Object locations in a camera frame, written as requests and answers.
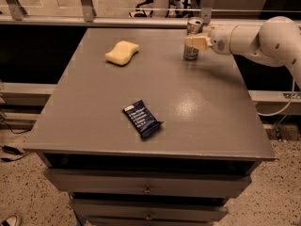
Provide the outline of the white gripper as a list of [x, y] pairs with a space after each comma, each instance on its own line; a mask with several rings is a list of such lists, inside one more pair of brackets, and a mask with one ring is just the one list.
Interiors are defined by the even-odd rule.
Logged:
[[212, 47], [213, 51], [220, 55], [230, 55], [230, 41], [235, 24], [206, 25], [203, 32], [210, 32], [210, 38], [204, 35], [189, 35], [184, 43], [200, 51], [206, 51]]

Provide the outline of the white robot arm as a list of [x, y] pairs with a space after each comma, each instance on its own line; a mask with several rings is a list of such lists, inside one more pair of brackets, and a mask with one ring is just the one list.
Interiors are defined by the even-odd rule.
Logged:
[[301, 87], [301, 34], [298, 25], [283, 16], [261, 25], [207, 25], [196, 35], [187, 35], [184, 43], [220, 55], [239, 55], [269, 67], [285, 66]]

